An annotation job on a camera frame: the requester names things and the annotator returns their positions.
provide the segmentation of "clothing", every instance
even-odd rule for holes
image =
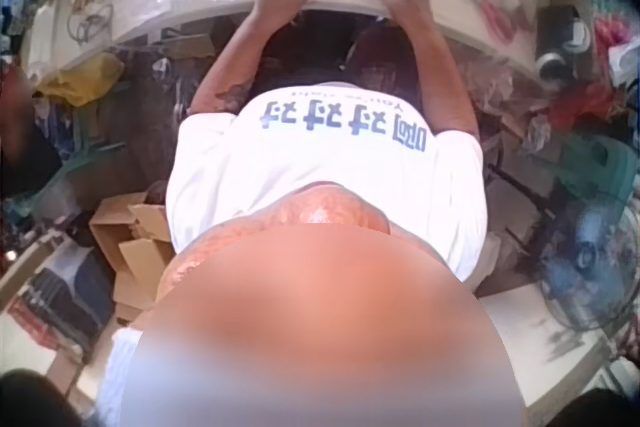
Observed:
[[[174,247],[322,181],[429,243],[460,280],[473,272],[487,226],[476,139],[434,136],[403,100],[335,86],[278,89],[238,116],[185,120],[167,189]]]
[[[522,415],[515,379],[498,375],[487,388],[488,376],[495,375],[490,363],[436,382],[411,366],[357,389],[305,388],[210,345],[175,337],[140,343],[141,333],[133,329],[118,331],[113,340],[86,427],[442,426],[467,425],[469,418],[474,425],[511,426]]]
[[[40,190],[62,167],[60,155],[35,124],[30,128],[28,135],[29,139],[20,161],[12,164],[5,158],[4,153],[0,154],[0,195],[3,199]]]

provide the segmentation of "plastic bag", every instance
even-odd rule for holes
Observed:
[[[74,107],[80,107],[109,92],[123,70],[124,64],[117,57],[103,52],[77,67],[47,76],[36,90],[46,96],[62,97]]]

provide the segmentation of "white tabletop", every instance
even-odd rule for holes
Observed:
[[[48,70],[69,68],[105,49],[165,27],[250,9],[253,0],[107,0],[113,4],[110,26],[79,46],[69,38],[67,19],[71,0],[54,0],[42,9],[25,50],[28,65],[42,63]],[[515,68],[535,77],[535,35],[520,31],[502,45],[489,34],[472,0],[431,0],[434,16],[445,34],[487,53],[506,57]],[[387,15],[380,0],[312,0],[308,8]]]

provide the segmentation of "fabric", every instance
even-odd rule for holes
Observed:
[[[88,357],[113,315],[112,290],[113,282],[93,250],[67,240],[29,280],[19,298],[41,322],[80,346]],[[29,332],[40,342],[42,335],[35,335],[39,331]]]
[[[7,312],[38,345],[58,350],[60,344],[53,329],[34,314],[22,298],[15,297]]]
[[[107,361],[104,379],[100,384],[93,412],[85,422],[85,427],[118,427],[122,393],[142,332],[126,328],[113,335],[113,348]]]
[[[1,154],[2,188],[0,196],[4,199],[17,194],[36,192],[62,167],[62,161],[56,149],[44,137],[42,131],[33,124],[25,152],[19,162],[11,163]]]
[[[174,247],[313,182],[335,182],[429,243],[462,281],[487,226],[482,150],[469,134],[434,136],[405,101],[379,92],[278,89],[240,113],[181,126],[167,190]]]
[[[471,366],[460,373],[463,378],[437,383],[422,374],[399,373],[384,386],[345,389],[335,396],[333,390],[304,389],[180,339],[145,341],[133,361],[141,335],[128,328],[113,336],[85,427],[439,426],[467,425],[469,418],[475,425],[515,425],[521,416],[519,393],[505,398],[509,389],[499,379],[487,389],[487,376],[495,372],[484,367]]]

